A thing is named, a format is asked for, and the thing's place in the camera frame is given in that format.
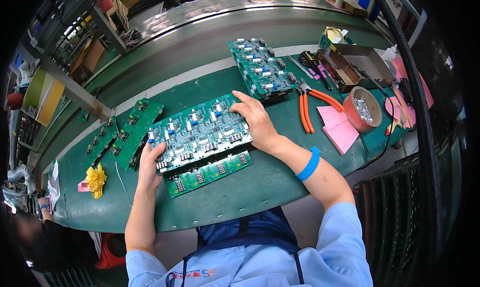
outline red plastic chair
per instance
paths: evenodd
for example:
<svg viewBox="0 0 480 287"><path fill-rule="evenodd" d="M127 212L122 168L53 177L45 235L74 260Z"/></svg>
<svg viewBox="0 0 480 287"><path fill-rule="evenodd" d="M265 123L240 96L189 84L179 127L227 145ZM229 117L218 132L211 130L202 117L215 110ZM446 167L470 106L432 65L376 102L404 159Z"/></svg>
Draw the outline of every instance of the red plastic chair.
<svg viewBox="0 0 480 287"><path fill-rule="evenodd" d="M95 263L97 268L107 269L125 264L125 256L119 257L112 245L112 238L116 235L118 234L102 233L102 252L100 258Z"/></svg>

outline blue wristband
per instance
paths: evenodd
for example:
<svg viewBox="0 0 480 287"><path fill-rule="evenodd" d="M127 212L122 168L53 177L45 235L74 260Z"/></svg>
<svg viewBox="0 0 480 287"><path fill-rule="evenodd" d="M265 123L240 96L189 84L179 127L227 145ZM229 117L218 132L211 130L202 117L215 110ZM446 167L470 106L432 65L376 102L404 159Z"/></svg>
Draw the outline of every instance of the blue wristband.
<svg viewBox="0 0 480 287"><path fill-rule="evenodd" d="M318 162L320 161L320 151L318 150L318 148L313 146L312 148L310 148L310 151L310 161L308 162L307 166L305 166L305 168L302 170L302 172L296 175L300 179L300 181L308 179L317 169Z"/></svg>

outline pliers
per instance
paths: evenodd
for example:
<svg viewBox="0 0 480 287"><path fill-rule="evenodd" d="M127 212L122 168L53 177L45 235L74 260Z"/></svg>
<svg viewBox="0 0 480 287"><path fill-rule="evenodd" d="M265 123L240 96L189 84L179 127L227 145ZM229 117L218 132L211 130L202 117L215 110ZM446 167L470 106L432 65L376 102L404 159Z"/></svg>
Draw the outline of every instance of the pliers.
<svg viewBox="0 0 480 287"><path fill-rule="evenodd" d="M338 102L336 101L333 97L317 91L315 89L310 88L309 85L301 78L301 84L299 81L297 81L297 91L300 94L300 119L303 124L303 128L307 133L315 133L315 130L312 126L312 123L310 122L310 117L308 115L308 99L307 99L307 94L310 94L316 98L319 98L329 104L331 104L337 111L342 112L345 111L345 108Z"/></svg>

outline person's left hand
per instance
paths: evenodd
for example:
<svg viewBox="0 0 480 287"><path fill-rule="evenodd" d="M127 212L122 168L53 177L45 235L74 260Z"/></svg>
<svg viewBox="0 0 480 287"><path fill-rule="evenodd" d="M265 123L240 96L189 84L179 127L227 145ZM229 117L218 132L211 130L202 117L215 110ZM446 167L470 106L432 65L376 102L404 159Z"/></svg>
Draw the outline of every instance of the person's left hand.
<svg viewBox="0 0 480 287"><path fill-rule="evenodd" d="M165 143L162 142L153 149L147 143L143 147L140 156L140 167L138 170L137 189L151 190L157 188L162 182L163 175L157 174L157 166L155 160L165 151Z"/></svg>
<svg viewBox="0 0 480 287"><path fill-rule="evenodd" d="M42 205L43 203L44 203L45 205L47 205L47 199L44 198L44 197L39 198L39 199L38 199L38 204L39 204L39 205Z"/></svg>

